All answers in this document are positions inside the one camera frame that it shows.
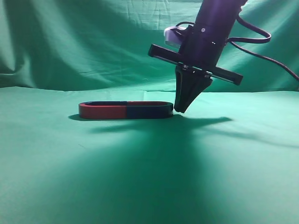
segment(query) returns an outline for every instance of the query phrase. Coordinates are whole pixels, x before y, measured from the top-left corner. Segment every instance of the green fabric table surface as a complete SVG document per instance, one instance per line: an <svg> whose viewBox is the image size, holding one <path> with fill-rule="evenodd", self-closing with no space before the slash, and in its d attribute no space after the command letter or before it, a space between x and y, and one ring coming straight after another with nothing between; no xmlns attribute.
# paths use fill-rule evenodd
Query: green fabric table surface
<svg viewBox="0 0 299 224"><path fill-rule="evenodd" d="M0 223L298 224L299 92L205 92L169 119L77 115L174 97L1 88Z"/></svg>

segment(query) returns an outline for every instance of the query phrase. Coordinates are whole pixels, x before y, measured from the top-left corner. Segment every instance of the green backdrop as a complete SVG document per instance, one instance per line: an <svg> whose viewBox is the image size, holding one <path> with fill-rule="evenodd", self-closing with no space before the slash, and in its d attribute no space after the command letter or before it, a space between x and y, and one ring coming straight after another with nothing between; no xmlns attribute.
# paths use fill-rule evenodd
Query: green backdrop
<svg viewBox="0 0 299 224"><path fill-rule="evenodd" d="M51 90L126 87L174 91L174 66L147 55L163 31L194 21L200 0L0 0L0 86ZM249 0L242 17L272 34L243 46L299 73L299 1ZM258 37L235 24L231 36ZM207 91L298 90L282 68L227 46L218 65L241 86L215 80Z"/></svg>

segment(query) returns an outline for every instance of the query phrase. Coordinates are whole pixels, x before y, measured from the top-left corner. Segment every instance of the cable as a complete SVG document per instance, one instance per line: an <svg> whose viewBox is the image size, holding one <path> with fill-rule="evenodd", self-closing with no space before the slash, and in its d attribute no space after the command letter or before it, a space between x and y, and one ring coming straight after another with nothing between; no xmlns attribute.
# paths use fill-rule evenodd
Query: cable
<svg viewBox="0 0 299 224"><path fill-rule="evenodd" d="M243 42L243 43L268 43L271 40L271 34L264 31L246 21L244 21L239 15L237 16L237 21L244 27L264 36L265 38L244 38L244 37L231 37L227 42Z"/></svg>
<svg viewBox="0 0 299 224"><path fill-rule="evenodd" d="M265 60L268 60L270 62L273 62L277 65L279 65L280 67L282 67L283 69L285 69L291 76L293 76L298 82L299 82L299 77L293 72L291 71L288 67L286 67L284 64L282 64L281 62L278 62L272 58L269 58L269 57L266 57L266 56L262 56L262 55L259 55L257 53L254 53L254 52L251 52L249 50L246 50L244 48L242 48L241 46L239 46L238 44L234 43L233 41L229 41L229 43L231 43L233 46L235 46L236 48L248 53L248 54L251 54L253 56L256 56L256 57L259 57L261 59L265 59Z"/></svg>
<svg viewBox="0 0 299 224"><path fill-rule="evenodd" d="M184 21L184 22L180 22L176 25L176 27L179 27L180 25L183 25L183 24L190 24L190 25L194 25L195 22L187 22L187 21Z"/></svg>

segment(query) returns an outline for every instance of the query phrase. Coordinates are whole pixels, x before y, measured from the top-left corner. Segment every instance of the green cloth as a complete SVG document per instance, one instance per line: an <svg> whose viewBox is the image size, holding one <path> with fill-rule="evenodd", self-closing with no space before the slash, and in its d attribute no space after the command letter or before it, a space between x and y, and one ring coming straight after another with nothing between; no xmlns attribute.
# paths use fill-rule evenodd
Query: green cloth
<svg viewBox="0 0 299 224"><path fill-rule="evenodd" d="M228 45L218 66L242 84L214 80L185 114L78 117L85 101L174 102L174 66L147 53L200 3L0 0L0 224L299 223L299 84L273 63ZM298 15L248 0L272 40L242 46L299 74Z"/></svg>
<svg viewBox="0 0 299 224"><path fill-rule="evenodd" d="M169 119L76 115L174 96L1 88L0 223L299 223L299 92L206 92Z"/></svg>
<svg viewBox="0 0 299 224"><path fill-rule="evenodd" d="M147 55L164 29L194 21L200 0L0 0L0 86L92 90L128 86L174 91L174 66ZM299 1L248 0L242 18L267 30L267 44L242 44L299 74ZM260 38L238 23L230 36ZM285 70L228 45L219 67L244 75L241 86L215 80L206 91L299 88Z"/></svg>

